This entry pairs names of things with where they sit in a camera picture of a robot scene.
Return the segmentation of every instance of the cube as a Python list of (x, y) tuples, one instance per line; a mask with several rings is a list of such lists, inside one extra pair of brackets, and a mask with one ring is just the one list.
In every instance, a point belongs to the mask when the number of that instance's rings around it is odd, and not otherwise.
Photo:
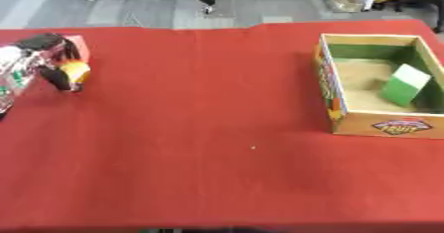
[(408, 64), (403, 64), (388, 80), (381, 97), (399, 106), (407, 107), (431, 76)]

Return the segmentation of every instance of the colorful label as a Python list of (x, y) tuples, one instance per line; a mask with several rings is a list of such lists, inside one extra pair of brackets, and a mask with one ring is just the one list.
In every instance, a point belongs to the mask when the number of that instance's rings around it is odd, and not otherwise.
[(326, 50), (322, 50), (323, 51), (317, 51), (317, 56), (315, 57), (319, 68), (319, 85), (327, 106), (328, 116), (334, 123), (338, 123), (347, 113), (347, 109), (338, 87), (338, 81), (333, 71), (332, 63), (324, 53)]
[(432, 129), (423, 121), (392, 120), (373, 125), (373, 127), (390, 135), (412, 134)]

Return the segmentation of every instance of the red tablecloth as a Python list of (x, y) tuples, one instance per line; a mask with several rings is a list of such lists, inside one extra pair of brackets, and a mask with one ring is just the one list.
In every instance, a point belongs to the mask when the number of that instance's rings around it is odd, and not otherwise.
[[(444, 140), (345, 137), (311, 63), (366, 21), (81, 34), (79, 94), (37, 82), (0, 123), (0, 228), (444, 222)], [(41, 31), (0, 31), (0, 43)]]

